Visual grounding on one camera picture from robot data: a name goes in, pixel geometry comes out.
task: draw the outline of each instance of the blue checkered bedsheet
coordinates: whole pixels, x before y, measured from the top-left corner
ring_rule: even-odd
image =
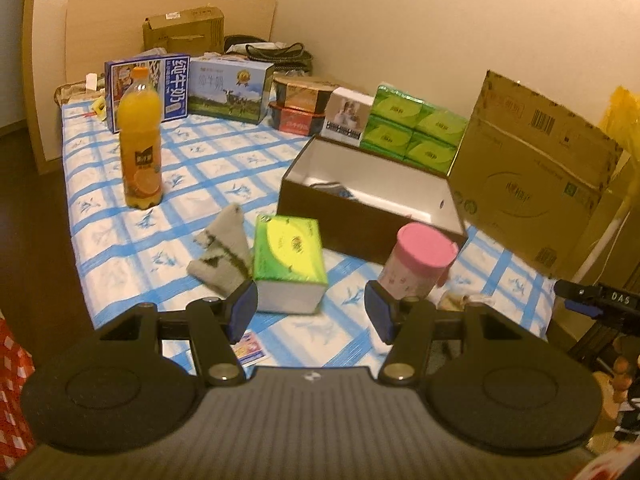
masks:
[[[282,175],[307,139],[258,126],[189,116],[162,125],[162,203],[127,208],[118,137],[90,113],[89,103],[62,108],[63,166],[69,224],[78,274],[95,326],[140,301],[160,310],[184,308],[211,291],[187,275],[202,254],[193,235],[224,206],[239,203],[254,238],[258,214],[276,209]],[[551,316],[552,283],[474,228],[447,287],[492,294],[495,307],[537,335]],[[261,365],[369,366],[384,356],[372,348],[364,311],[364,285],[381,267],[324,250],[330,288],[319,313],[258,313],[250,324],[268,352]],[[186,342],[165,342],[163,352],[193,370]]]

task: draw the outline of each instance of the blue milk box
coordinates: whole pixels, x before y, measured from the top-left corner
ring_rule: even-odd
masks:
[[[189,112],[258,124],[269,105],[273,63],[240,56],[191,58]]]
[[[118,105],[124,92],[131,86],[130,74],[136,66],[146,66],[149,69],[149,82],[162,101],[162,122],[187,116],[189,56],[168,54],[107,61],[104,64],[107,124],[114,134],[120,131],[116,118]]]

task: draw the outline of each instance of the pink container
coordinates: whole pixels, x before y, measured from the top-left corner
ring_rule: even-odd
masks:
[[[458,246],[437,229],[412,222],[398,231],[398,241],[378,282],[396,300],[426,298],[458,255]]]

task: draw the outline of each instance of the open shoe box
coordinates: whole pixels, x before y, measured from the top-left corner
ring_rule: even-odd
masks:
[[[318,182],[339,182],[357,200],[310,187]],[[316,218],[324,248],[377,264],[412,221],[435,227],[460,248],[466,241],[444,177],[322,137],[311,139],[284,174],[278,214]]]

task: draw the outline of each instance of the gray sock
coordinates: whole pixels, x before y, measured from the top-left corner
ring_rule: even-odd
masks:
[[[194,238],[206,250],[189,263],[187,272],[224,296],[252,274],[252,255],[243,222],[242,208],[230,204]]]

